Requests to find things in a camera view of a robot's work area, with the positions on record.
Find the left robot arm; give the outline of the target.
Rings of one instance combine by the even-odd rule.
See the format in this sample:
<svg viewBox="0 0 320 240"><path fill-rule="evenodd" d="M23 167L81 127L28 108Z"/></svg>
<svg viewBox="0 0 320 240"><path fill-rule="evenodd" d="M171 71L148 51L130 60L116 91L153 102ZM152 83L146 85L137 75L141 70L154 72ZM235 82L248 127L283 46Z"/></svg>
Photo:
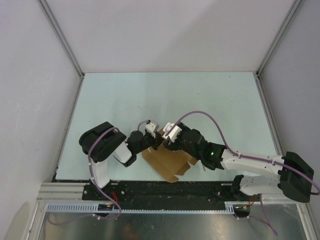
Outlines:
<svg viewBox="0 0 320 240"><path fill-rule="evenodd" d="M135 130L126 137L118 128L108 121L86 131L79 139L79 145L88 156L91 182L95 185L93 194L100 200L110 196L108 186L108 158L114 157L123 166L129 167L136 159L137 154L152 147L155 150L160 146L163 138L158 132L159 125L151 120L144 122L144 132Z"/></svg>

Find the brown cardboard box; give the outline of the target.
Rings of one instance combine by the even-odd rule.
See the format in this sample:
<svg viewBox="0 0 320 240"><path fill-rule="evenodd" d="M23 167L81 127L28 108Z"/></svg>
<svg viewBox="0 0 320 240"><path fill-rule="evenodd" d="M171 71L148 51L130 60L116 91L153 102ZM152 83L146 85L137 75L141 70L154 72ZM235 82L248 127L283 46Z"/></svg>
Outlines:
<svg viewBox="0 0 320 240"><path fill-rule="evenodd" d="M163 181L171 184L178 181L197 181L198 174L203 172L200 161L182 150L171 151L165 144L166 141L162 139L157 149L150 146L144 150L143 159Z"/></svg>

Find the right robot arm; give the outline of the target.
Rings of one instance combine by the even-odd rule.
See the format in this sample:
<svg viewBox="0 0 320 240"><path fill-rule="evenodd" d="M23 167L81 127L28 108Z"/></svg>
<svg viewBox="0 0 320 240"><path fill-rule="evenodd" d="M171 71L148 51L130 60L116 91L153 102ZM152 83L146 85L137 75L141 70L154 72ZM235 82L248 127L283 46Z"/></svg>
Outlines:
<svg viewBox="0 0 320 240"><path fill-rule="evenodd" d="M284 156L249 156L234 152L226 145L207 141L196 129L169 124L163 128L164 146L171 151L184 151L210 170L238 170L251 173L234 177L231 196L242 201L247 196L283 194L287 198L309 203L314 170L297 154Z"/></svg>

